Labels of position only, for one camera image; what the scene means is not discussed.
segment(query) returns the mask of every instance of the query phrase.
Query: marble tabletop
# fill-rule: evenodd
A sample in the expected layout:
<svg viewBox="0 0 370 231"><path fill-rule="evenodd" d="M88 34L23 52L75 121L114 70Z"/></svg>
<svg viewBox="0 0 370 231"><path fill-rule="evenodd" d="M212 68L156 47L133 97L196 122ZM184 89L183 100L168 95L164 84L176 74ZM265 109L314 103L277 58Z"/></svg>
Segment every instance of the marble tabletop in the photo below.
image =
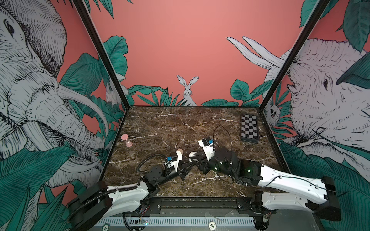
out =
<svg viewBox="0 0 370 231"><path fill-rule="evenodd" d="M109 160L103 180L107 185L119 186L137 182L141 174L135 172L137 165L154 153L169 156L177 149L184 150L183 159L190 152L201 152L198 140L212 137L218 125L224 126L232 138L233 150L240 159L254 160L280 170L266 135L266 128L258 119L260 140L258 144L241 141L240 116L242 113L258 116L255 108L206 108L206 107L131 107L120 134L127 133L133 146L117 142ZM229 136L218 128L215 139L220 146L230 149ZM141 169L163 164L156 157ZM251 197L254 188L231 184L231 178L213 171L204 175L193 167L184 181L176 177L160 186L158 196L205 196L205 197ZM274 191L263 188L263 191Z"/></svg>

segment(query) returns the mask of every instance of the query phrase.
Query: robotic arm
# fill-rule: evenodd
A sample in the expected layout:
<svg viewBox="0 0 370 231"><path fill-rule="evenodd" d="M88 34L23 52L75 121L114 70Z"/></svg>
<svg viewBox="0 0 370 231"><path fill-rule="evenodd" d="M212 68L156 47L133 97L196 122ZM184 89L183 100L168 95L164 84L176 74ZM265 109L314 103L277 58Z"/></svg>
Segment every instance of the robotic arm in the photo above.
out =
<svg viewBox="0 0 370 231"><path fill-rule="evenodd" d="M98 182L68 204L72 231L85 231L100 219L119 213L148 208L149 199L159 192L159 185L180 176L182 180L196 166L204 174L210 170L235 178L238 184L258 188L271 187L287 193L256 191L254 199L242 209L259 214L254 217L255 228L265 230L267 214L276 209L305 210L319 218L340 221L341 213L332 178L311 179L272 169L255 161L239 159L226 148L214 151L210 137L199 141L203 152L192 152L183 160L181 151L167 157L165 169L153 166L137 183L125 186L106 186Z"/></svg>

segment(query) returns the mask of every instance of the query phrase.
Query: rabbit ear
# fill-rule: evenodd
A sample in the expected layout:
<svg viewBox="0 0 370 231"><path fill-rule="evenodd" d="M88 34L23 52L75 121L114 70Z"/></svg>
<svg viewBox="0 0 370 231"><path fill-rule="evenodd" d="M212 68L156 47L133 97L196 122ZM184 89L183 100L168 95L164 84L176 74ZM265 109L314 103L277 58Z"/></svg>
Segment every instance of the rabbit ear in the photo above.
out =
<svg viewBox="0 0 370 231"><path fill-rule="evenodd" d="M186 86L186 81L183 77L177 75L177 78L179 79L179 82L182 86Z"/></svg>
<svg viewBox="0 0 370 231"><path fill-rule="evenodd" d="M198 76L196 76L196 77L192 78L192 79L190 80L189 86L191 86L191 85L195 84L195 82L196 82L196 81L198 81L198 79L199 79L199 77L198 77Z"/></svg>

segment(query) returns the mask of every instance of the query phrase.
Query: chessboard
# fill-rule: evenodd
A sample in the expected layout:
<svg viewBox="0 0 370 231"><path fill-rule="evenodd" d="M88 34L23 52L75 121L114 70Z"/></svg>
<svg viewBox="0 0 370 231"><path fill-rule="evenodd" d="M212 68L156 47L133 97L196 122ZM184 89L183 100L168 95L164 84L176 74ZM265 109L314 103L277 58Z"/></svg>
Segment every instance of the chessboard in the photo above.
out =
<svg viewBox="0 0 370 231"><path fill-rule="evenodd" d="M241 121L240 139L243 141L258 143L259 132L257 117L253 115L242 114L240 121Z"/></svg>

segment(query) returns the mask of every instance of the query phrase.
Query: black frame post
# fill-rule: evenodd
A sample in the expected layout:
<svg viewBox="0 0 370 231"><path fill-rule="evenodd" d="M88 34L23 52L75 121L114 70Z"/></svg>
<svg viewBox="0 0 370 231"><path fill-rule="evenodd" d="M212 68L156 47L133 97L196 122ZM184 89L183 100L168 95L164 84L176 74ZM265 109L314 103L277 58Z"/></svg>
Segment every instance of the black frame post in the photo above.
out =
<svg viewBox="0 0 370 231"><path fill-rule="evenodd" d="M274 82L272 83L269 91L267 92L266 97L263 99L261 105L259 106L259 108L262 111L265 109L268 101L270 100L270 98L272 97L274 92L276 91L280 82L283 80L285 74L287 73L290 65L293 63L294 59L298 55L300 49L305 44L308 36L310 35L311 31L315 27L317 21L320 19L320 16L324 12L324 10L325 10L326 6L328 5L329 1L330 0L319 0L319 2L317 3L317 6L313 10L313 12L312 12L310 18L308 19L305 27L303 28L303 30L302 30L301 34L299 35L296 43L294 44L294 46L292 48L292 51L290 52L290 54L286 58L286 60L283 64L283 66L281 67L278 75L276 76L276 78L275 78Z"/></svg>
<svg viewBox="0 0 370 231"><path fill-rule="evenodd" d="M105 52L103 43L100 41L100 37L99 37L98 33L95 30L93 22L91 21L89 12L86 10L86 7L85 7L82 0L73 0L73 3L74 3L74 5L75 5L80 17L81 17L82 22L84 23L84 25L86 27L87 32L90 35L91 40L93 41L93 44L94 44L96 50L98 51L98 55L100 56L101 61L103 62L104 66L105 66L105 68L108 72L109 77L111 78L116 90L118 91L118 94L120 95L120 98L121 98L121 100L123 102L123 105L125 106L126 112L127 112L128 109L130 108L130 105L129 105L127 99L126 99L125 94L122 91L121 84L119 83L119 81L118 81L118 79L115 75L115 71L113 69L113 66L112 66L112 64L109 60L109 57L108 57L107 53Z"/></svg>

